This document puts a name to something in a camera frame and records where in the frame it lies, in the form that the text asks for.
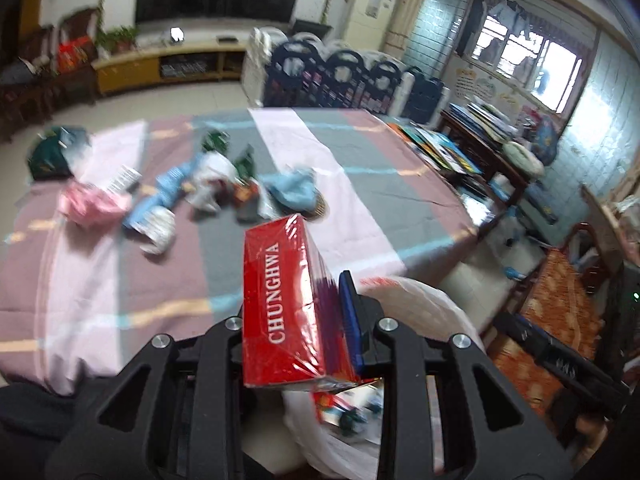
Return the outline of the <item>red Chunghwa cigarette carton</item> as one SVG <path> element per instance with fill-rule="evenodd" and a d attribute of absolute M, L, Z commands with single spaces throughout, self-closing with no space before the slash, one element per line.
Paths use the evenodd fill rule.
<path fill-rule="evenodd" d="M 355 385 L 337 284 L 299 214 L 245 232 L 243 382 L 329 391 Z"/>

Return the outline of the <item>light blue plastic wrapper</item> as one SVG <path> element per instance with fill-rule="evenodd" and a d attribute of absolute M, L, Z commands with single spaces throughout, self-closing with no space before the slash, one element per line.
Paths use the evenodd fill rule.
<path fill-rule="evenodd" d="M 309 167 L 266 174 L 259 183 L 279 214 L 301 214 L 306 219 L 318 219 L 326 213 L 326 201 L 318 189 L 316 173 Z"/>

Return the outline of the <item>white blue toothpaste box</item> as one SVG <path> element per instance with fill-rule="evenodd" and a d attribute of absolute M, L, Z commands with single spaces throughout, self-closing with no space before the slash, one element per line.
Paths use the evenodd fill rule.
<path fill-rule="evenodd" d="M 122 166 L 104 190 L 112 194 L 129 193 L 139 184 L 140 180 L 141 174 L 139 171 L 128 166 Z"/>

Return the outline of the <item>pink plastic bag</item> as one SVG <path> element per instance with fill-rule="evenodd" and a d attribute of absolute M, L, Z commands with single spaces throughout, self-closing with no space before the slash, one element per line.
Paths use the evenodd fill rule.
<path fill-rule="evenodd" d="M 58 212 L 86 229 L 122 220 L 131 204 L 132 197 L 127 192 L 115 193 L 76 180 L 71 180 L 58 196 Z"/>

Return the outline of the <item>dark green wrapper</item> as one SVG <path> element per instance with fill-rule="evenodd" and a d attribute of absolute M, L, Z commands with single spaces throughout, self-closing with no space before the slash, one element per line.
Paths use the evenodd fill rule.
<path fill-rule="evenodd" d="M 230 136 L 224 130 L 209 129 L 202 137 L 201 150 L 203 153 L 215 152 L 226 156 L 229 151 Z"/>

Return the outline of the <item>white plastic trash bag bin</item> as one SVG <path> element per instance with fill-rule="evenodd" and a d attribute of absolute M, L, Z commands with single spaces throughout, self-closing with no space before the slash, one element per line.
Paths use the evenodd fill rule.
<path fill-rule="evenodd" d="M 477 330 L 447 294 L 422 282 L 389 276 L 362 278 L 356 291 L 378 300 L 386 316 L 398 322 L 378 335 L 392 346 L 392 364 L 384 376 L 384 408 L 378 445 L 350 443 L 319 422 L 309 392 L 283 395 L 284 420 L 309 465 L 331 479 L 426 479 L 444 462 L 442 440 L 433 438 L 440 419 L 432 415 L 431 398 L 419 344 L 426 337 L 444 344 L 463 334 L 477 347 Z"/>

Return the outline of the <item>stack of children's books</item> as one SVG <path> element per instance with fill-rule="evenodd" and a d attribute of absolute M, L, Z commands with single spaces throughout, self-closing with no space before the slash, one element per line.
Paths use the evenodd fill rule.
<path fill-rule="evenodd" d="M 387 125 L 428 166 L 443 176 L 479 177 L 482 172 L 444 134 L 412 125 L 388 122 Z"/>

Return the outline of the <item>dark wooden side table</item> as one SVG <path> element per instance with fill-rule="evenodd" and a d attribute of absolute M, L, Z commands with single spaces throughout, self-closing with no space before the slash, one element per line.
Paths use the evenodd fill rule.
<path fill-rule="evenodd" d="M 440 113 L 438 128 L 478 167 L 486 182 L 502 174 L 513 188 L 506 206 L 515 206 L 529 186 L 529 178 L 510 164 L 477 133 L 455 118 L 449 110 Z"/>

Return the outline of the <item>grey round cushion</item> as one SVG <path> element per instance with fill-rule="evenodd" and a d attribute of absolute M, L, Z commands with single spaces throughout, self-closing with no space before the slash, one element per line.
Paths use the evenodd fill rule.
<path fill-rule="evenodd" d="M 544 164 L 527 148 L 518 142 L 506 142 L 502 146 L 504 157 L 510 164 L 531 179 L 544 176 Z"/>

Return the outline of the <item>blue white baby playpen fence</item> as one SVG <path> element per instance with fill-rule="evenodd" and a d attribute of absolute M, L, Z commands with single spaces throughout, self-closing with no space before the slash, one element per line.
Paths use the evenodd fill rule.
<path fill-rule="evenodd" d="M 384 52 L 310 32 L 288 37 L 275 27 L 248 36 L 241 86 L 251 106 L 366 110 L 428 128 L 450 96 L 441 80 Z"/>

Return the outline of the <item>striped pink grey tablecloth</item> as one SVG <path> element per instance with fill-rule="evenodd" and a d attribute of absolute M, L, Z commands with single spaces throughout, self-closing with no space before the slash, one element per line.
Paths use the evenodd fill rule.
<path fill-rule="evenodd" d="M 137 198 L 158 176 L 193 158 L 217 128 L 230 151 L 250 148 L 260 176 L 314 170 L 324 200 L 309 231 L 333 274 L 405 275 L 438 283 L 477 240 L 446 181 L 385 122 L 364 110 L 264 108 L 96 134 L 81 179 L 111 183 L 124 167 L 142 175 Z M 242 301 L 245 228 L 231 208 L 198 217 L 175 208 L 176 237 L 147 257 L 121 226 L 86 230 L 58 212 L 62 182 L 33 184 L 1 241 L 1 373 L 57 393 L 86 376 L 118 373 L 154 335 L 204 333 Z"/>

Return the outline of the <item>yellow wooden TV cabinet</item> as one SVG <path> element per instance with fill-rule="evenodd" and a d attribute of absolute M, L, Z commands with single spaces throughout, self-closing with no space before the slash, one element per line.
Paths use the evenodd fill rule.
<path fill-rule="evenodd" d="M 192 82 L 239 81 L 246 44 L 218 40 L 148 47 L 92 63 L 102 96 Z"/>

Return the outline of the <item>white standing air conditioner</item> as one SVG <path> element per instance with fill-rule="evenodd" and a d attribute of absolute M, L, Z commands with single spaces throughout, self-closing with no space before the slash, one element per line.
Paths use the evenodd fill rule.
<path fill-rule="evenodd" d="M 397 0 L 349 0 L 342 39 L 352 50 L 380 50 Z"/>

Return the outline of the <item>window with bars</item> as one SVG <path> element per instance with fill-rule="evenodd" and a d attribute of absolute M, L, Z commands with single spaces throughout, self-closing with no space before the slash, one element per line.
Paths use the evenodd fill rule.
<path fill-rule="evenodd" d="M 471 58 L 560 114 L 570 102 L 588 54 L 589 50 L 542 32 L 521 30 L 516 36 L 488 16 Z"/>

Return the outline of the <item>green tissue box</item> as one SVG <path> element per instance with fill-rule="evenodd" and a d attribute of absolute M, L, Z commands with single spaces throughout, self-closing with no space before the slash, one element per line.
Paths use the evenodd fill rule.
<path fill-rule="evenodd" d="M 52 126 L 39 133 L 26 157 L 32 180 L 40 182 L 75 177 L 90 146 L 90 133 L 85 128 Z"/>

